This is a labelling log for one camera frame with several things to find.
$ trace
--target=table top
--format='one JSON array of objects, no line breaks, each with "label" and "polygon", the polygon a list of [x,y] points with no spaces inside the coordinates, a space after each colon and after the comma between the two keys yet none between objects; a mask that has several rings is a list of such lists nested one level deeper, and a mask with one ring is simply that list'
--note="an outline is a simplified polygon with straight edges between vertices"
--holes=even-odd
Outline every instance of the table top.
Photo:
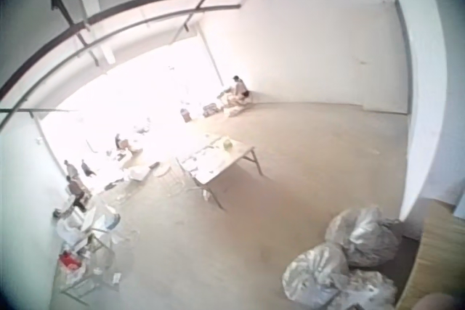
[{"label": "table top", "polygon": [[397,304],[410,310],[430,293],[465,289],[465,220],[453,216],[450,205],[432,200],[415,264]]},{"label": "table top", "polygon": [[[232,146],[225,149],[223,144],[227,139]],[[208,184],[253,149],[254,147],[229,137],[217,137],[182,161],[181,166],[198,182]]]}]

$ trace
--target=bag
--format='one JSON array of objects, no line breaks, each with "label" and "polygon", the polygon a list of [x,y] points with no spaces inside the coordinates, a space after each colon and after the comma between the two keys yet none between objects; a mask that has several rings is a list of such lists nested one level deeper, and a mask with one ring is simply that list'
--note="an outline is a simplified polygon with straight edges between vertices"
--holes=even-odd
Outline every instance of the bag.
[{"label": "bag", "polygon": [[345,289],[348,274],[342,249],[325,242],[289,264],[283,275],[284,292],[292,301],[320,309]]},{"label": "bag", "polygon": [[394,310],[396,288],[393,281],[379,272],[351,273],[349,284],[326,310]]},{"label": "bag", "polygon": [[379,208],[371,207],[339,214],[329,224],[325,240],[342,246],[349,266],[368,267],[393,259],[401,236],[400,221],[383,219]]}]

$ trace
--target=red object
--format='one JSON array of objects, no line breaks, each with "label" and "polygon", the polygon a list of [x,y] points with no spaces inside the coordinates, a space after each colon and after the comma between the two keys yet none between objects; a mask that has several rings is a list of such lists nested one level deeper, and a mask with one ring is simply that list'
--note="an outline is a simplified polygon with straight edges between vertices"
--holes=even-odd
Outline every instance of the red object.
[{"label": "red object", "polygon": [[69,252],[63,252],[59,257],[59,260],[64,266],[71,270],[79,269],[82,265],[81,261],[74,258]]}]

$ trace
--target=wooden board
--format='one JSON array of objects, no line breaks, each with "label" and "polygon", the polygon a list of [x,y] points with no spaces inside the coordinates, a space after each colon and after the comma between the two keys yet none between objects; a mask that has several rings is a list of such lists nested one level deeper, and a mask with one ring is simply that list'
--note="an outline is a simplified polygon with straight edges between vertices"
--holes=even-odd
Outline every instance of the wooden board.
[{"label": "wooden board", "polygon": [[465,221],[450,205],[432,200],[420,248],[397,310],[411,310],[430,293],[465,289]]}]

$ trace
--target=concrete floor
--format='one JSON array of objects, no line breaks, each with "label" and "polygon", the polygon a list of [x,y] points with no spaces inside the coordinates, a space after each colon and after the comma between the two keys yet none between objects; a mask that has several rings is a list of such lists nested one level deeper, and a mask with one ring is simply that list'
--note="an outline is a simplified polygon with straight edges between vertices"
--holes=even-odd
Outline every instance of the concrete floor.
[{"label": "concrete floor", "polygon": [[[118,209],[139,238],[121,247],[119,293],[90,295],[91,309],[300,309],[284,296],[281,275],[323,241],[333,216],[370,204],[388,217],[399,213],[404,115],[341,105],[257,105],[235,118],[189,123],[184,132],[255,145],[266,176],[242,162],[219,177],[213,188],[226,212],[186,191],[190,184],[173,173],[132,188]],[[144,153],[142,162],[153,161],[147,148]],[[83,308],[55,293],[51,309]]]}]

